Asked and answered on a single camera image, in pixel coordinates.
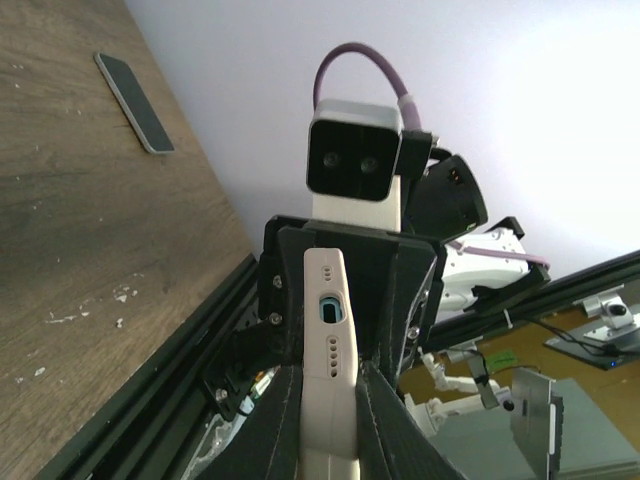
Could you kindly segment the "white phone case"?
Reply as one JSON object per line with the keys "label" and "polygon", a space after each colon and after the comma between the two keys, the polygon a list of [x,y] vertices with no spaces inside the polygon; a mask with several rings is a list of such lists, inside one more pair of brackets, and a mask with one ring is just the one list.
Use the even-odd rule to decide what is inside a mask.
{"label": "white phone case", "polygon": [[[320,319],[319,300],[337,297],[344,318]],[[343,254],[304,253],[304,347],[298,477],[358,479],[356,380],[358,349]]]}

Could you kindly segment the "white black phone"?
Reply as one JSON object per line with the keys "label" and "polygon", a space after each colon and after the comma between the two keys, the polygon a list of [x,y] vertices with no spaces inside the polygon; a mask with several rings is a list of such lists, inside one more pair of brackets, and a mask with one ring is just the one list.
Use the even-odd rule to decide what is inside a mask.
{"label": "white black phone", "polygon": [[94,61],[144,150],[152,155],[175,151],[131,67],[123,60],[96,53]]}

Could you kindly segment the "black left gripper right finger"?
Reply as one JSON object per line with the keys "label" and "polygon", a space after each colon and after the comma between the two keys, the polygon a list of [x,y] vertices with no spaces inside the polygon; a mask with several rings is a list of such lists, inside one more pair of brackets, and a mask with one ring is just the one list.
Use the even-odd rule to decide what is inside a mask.
{"label": "black left gripper right finger", "polygon": [[362,479],[465,477],[438,453],[372,362],[359,366],[355,393]]}

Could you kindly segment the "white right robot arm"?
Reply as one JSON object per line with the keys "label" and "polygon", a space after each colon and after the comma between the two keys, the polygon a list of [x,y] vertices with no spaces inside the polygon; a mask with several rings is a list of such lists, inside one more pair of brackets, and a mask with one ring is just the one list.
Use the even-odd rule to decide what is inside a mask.
{"label": "white right robot arm", "polygon": [[456,240],[444,234],[484,212],[479,188],[458,156],[425,177],[401,180],[408,213],[399,233],[276,216],[264,230],[258,265],[257,323],[233,333],[206,365],[203,389],[225,419],[241,410],[258,373],[303,359],[304,255],[336,248],[344,259],[358,355],[396,385],[438,313],[488,314],[508,308],[549,279],[529,256],[523,230],[507,217],[488,231]]}

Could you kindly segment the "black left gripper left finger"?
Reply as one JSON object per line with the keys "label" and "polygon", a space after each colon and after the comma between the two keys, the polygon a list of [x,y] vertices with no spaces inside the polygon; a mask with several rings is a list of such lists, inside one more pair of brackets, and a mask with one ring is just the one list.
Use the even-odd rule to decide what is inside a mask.
{"label": "black left gripper left finger", "polygon": [[231,443],[200,479],[294,479],[298,473],[302,369],[283,366]]}

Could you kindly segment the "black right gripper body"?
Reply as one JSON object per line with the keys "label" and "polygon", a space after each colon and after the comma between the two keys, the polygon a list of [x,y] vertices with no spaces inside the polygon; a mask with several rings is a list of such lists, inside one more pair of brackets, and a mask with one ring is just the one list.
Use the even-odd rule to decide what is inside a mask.
{"label": "black right gripper body", "polygon": [[303,357],[304,269],[310,248],[337,248],[344,258],[358,354],[371,360],[391,386],[415,346],[408,331],[427,333],[441,290],[443,246],[410,233],[390,233],[287,216],[264,229],[258,264],[258,324],[231,333],[203,371],[203,390],[217,412],[233,419],[255,376]]}

